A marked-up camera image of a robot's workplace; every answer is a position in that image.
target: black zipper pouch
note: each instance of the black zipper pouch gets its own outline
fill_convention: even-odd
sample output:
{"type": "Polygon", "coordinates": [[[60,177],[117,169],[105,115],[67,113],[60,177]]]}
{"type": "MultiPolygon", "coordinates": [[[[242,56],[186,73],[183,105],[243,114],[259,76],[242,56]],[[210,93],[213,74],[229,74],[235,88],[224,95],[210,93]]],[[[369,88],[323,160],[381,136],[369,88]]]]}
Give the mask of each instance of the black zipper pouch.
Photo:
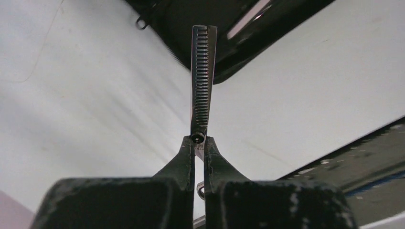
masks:
{"type": "Polygon", "coordinates": [[[239,71],[262,51],[334,0],[126,0],[175,58],[191,65],[192,26],[218,27],[214,84],[239,71]]]}

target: white backdrop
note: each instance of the white backdrop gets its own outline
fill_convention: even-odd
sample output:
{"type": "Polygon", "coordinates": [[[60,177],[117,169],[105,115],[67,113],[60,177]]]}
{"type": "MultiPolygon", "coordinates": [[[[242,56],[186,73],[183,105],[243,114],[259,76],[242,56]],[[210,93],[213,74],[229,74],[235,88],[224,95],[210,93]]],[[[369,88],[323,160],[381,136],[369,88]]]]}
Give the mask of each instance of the white backdrop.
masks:
{"type": "MultiPolygon", "coordinates": [[[[276,179],[404,115],[403,9],[337,0],[216,85],[221,153],[276,179]]],[[[30,210],[62,177],[153,175],[189,133],[189,73],[136,18],[121,0],[0,2],[0,189],[30,210]]]]}

